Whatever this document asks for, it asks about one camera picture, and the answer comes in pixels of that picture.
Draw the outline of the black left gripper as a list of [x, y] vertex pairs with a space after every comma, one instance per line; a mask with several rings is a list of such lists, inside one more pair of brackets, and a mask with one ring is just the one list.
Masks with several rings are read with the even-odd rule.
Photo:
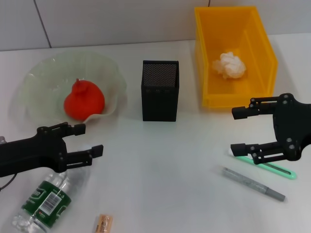
[[0, 176], [6, 177], [40, 167], [61, 173], [67, 169], [91, 166], [93, 159], [103, 155], [103, 145], [67, 153], [63, 140], [63, 137], [85, 133], [85, 124], [71, 126], [63, 122], [39, 127], [33, 137], [1, 144]]

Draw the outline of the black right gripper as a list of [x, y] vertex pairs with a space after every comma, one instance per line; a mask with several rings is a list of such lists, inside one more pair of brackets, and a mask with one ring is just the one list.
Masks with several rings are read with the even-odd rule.
[[233, 118], [245, 119], [273, 115], [276, 142], [266, 144], [231, 144], [235, 157], [249, 154], [256, 165], [282, 160], [297, 161], [311, 144], [311, 105], [297, 101], [293, 94], [251, 98], [248, 107], [234, 107]]

